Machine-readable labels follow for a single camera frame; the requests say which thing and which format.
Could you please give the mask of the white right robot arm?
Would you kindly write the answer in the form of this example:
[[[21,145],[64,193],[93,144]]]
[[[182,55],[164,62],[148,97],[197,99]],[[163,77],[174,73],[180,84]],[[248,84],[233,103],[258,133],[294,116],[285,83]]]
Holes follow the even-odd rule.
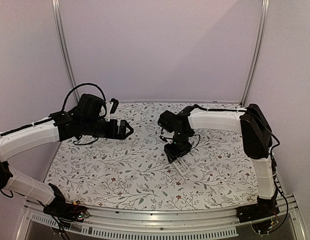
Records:
[[[273,209],[270,201],[275,198],[276,161],[274,148],[280,145],[260,107],[250,104],[241,108],[205,108],[194,104],[178,113],[165,110],[160,114],[158,125],[172,136],[161,136],[166,142],[164,152],[170,163],[187,155],[194,145],[190,138],[197,131],[231,134],[241,138],[243,152],[253,164],[257,181],[257,196],[261,200],[254,206],[257,218],[264,218]]]

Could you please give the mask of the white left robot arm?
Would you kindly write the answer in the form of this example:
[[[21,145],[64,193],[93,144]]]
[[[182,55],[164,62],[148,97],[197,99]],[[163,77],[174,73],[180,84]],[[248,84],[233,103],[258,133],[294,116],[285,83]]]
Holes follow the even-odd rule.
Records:
[[[0,132],[0,190],[18,193],[26,198],[40,201],[58,217],[69,213],[60,190],[39,182],[11,167],[8,160],[30,149],[82,136],[124,140],[133,132],[126,120],[111,119],[119,102],[106,102],[92,94],[83,94],[70,111],[61,110],[40,121]]]

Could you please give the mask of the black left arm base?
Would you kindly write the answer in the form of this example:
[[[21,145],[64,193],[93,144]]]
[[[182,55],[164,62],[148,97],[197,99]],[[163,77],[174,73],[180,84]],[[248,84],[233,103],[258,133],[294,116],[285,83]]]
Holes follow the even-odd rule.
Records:
[[[50,204],[44,206],[43,212],[45,214],[67,222],[83,222],[84,219],[90,216],[88,209],[80,205],[79,201],[68,203],[55,185],[50,183],[49,186],[53,190],[54,198]]]

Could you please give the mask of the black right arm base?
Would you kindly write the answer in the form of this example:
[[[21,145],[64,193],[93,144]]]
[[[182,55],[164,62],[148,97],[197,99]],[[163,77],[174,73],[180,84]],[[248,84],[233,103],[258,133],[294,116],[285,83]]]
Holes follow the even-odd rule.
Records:
[[[276,197],[274,195],[269,200],[257,197],[257,203],[237,207],[236,217],[240,223],[245,223],[274,216],[279,213]]]

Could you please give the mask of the floral patterned table mat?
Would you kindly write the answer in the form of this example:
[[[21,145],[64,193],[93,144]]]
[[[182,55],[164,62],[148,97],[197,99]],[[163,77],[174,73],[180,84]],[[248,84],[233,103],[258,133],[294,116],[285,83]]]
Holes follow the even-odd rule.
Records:
[[[125,140],[84,136],[61,143],[45,178],[69,202],[126,210],[204,210],[254,204],[275,193],[270,160],[254,160],[243,150],[241,134],[195,130],[191,152],[183,157],[190,173],[169,163],[158,119],[184,103],[122,103],[113,117],[134,133]]]

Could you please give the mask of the aluminium table edge rail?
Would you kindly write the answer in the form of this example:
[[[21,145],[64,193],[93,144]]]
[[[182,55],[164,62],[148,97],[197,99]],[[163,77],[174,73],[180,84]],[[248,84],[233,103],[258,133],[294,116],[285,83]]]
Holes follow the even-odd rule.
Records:
[[[293,195],[279,197],[276,217],[240,222],[236,207],[146,211],[91,207],[84,222],[73,222],[61,233],[42,207],[28,200],[18,240],[307,240]]]

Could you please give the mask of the left aluminium frame post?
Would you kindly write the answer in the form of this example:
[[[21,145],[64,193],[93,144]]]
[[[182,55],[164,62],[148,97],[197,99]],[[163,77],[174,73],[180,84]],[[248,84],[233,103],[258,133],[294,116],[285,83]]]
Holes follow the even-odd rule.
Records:
[[[52,10],[53,10],[53,15],[54,15],[56,31],[57,31],[57,37],[58,37],[58,41],[59,41],[59,45],[61,49],[62,59],[64,61],[70,88],[73,89],[74,87],[77,86],[77,83],[74,77],[73,68],[71,65],[71,60],[70,60],[70,56],[69,56],[69,52],[67,48],[67,41],[66,41],[66,36],[65,36],[64,26],[63,26],[63,21],[62,21],[60,1],[52,0],[51,2],[52,2]]]

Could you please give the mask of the aluminium frame post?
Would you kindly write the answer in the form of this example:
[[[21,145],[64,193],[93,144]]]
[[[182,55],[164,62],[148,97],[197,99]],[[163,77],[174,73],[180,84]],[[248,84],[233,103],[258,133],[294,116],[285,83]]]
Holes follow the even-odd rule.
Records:
[[[73,68],[71,65],[71,60],[70,60],[70,56],[69,56],[69,52],[67,48],[67,41],[66,41],[66,36],[65,36],[64,26],[63,26],[63,21],[62,21],[60,1],[52,0],[51,2],[52,2],[52,10],[53,10],[53,15],[54,15],[56,31],[57,31],[57,37],[58,37],[58,41],[59,41],[59,45],[61,49],[62,59],[64,61],[70,88],[73,89],[74,87],[77,86],[77,83],[74,77]]]
[[[246,84],[245,84],[243,95],[240,101],[241,106],[245,106],[247,104],[250,90],[253,84],[255,72],[258,66],[260,52],[262,49],[265,29],[267,25],[268,11],[269,11],[269,0],[263,0],[261,3],[260,19],[259,19],[258,31],[257,31],[256,41],[255,41],[255,47],[254,47],[254,51],[252,55],[252,61],[249,67]]]

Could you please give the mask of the right aluminium frame post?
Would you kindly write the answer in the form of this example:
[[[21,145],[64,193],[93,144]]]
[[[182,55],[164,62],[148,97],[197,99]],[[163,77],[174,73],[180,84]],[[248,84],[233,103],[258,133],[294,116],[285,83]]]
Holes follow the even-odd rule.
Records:
[[[265,29],[267,25],[268,11],[269,11],[269,0],[263,0],[261,3],[260,19],[259,19],[258,31],[257,31],[256,41],[255,41],[255,47],[254,47],[254,51],[252,55],[252,61],[249,67],[246,84],[245,84],[243,95],[240,101],[241,106],[245,106],[247,104],[250,90],[253,84],[255,72],[258,66],[260,52],[262,49]]]

